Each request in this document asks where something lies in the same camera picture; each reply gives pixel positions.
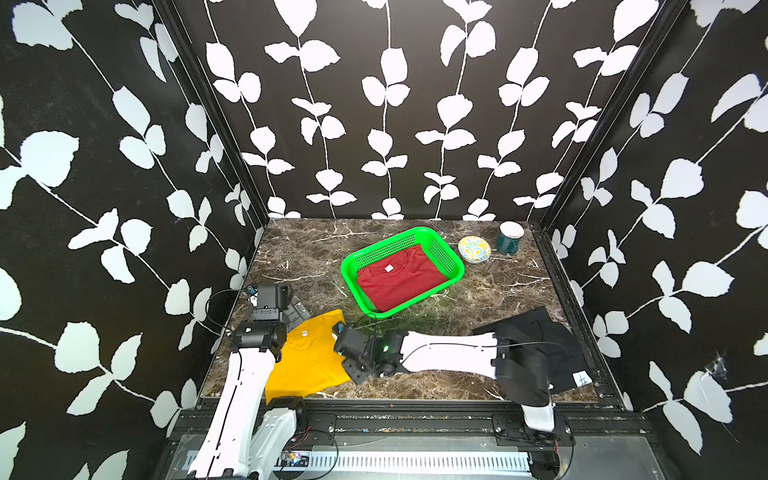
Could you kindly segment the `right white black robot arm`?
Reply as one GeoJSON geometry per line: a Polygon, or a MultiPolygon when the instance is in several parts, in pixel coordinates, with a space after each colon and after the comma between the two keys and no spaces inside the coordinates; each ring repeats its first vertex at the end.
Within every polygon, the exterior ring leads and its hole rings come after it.
{"type": "Polygon", "coordinates": [[[350,379],[361,384],[370,378],[425,371],[481,375],[496,381],[506,398],[522,407],[526,426],[555,430],[545,346],[511,325],[472,336],[435,336],[414,331],[367,334],[342,322],[332,327],[334,351],[350,379]]]}

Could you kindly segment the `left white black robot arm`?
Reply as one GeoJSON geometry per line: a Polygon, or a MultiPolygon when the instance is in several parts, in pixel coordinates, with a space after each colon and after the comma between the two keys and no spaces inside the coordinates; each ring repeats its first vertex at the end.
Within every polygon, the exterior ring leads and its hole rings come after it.
{"type": "Polygon", "coordinates": [[[267,479],[297,432],[299,397],[276,399],[257,420],[268,379],[282,359],[292,290],[271,284],[251,291],[254,311],[227,332],[232,348],[225,386],[188,479],[267,479]]]}

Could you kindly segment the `green plastic basket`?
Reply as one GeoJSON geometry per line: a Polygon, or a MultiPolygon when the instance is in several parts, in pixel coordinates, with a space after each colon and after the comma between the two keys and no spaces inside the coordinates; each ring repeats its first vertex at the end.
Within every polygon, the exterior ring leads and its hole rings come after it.
{"type": "Polygon", "coordinates": [[[386,319],[458,283],[465,267],[435,230],[414,227],[348,255],[341,274],[363,314],[386,319]]]}

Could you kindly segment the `yellow t-shirt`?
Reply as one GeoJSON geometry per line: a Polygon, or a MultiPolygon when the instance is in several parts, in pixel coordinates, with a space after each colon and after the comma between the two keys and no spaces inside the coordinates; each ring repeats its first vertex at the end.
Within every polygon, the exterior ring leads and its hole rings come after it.
{"type": "Polygon", "coordinates": [[[288,336],[282,359],[265,387],[266,401],[280,397],[308,397],[350,381],[335,350],[333,327],[344,323],[341,310],[304,321],[288,336]]]}

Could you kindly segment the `red t-shirt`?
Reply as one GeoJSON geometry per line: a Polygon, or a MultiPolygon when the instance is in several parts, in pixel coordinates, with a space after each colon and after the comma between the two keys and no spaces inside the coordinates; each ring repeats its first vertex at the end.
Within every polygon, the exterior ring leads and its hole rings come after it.
{"type": "Polygon", "coordinates": [[[379,312],[386,312],[443,284],[446,277],[420,245],[364,267],[357,283],[379,312]]]}

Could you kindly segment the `black t-shirt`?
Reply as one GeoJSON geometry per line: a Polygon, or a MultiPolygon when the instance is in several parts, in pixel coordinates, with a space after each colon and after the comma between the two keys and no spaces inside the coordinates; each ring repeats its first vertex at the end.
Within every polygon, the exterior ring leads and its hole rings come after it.
{"type": "Polygon", "coordinates": [[[515,403],[542,406],[552,394],[593,383],[581,344],[543,307],[476,327],[472,333],[490,333],[497,341],[491,365],[496,381],[515,403]]]}

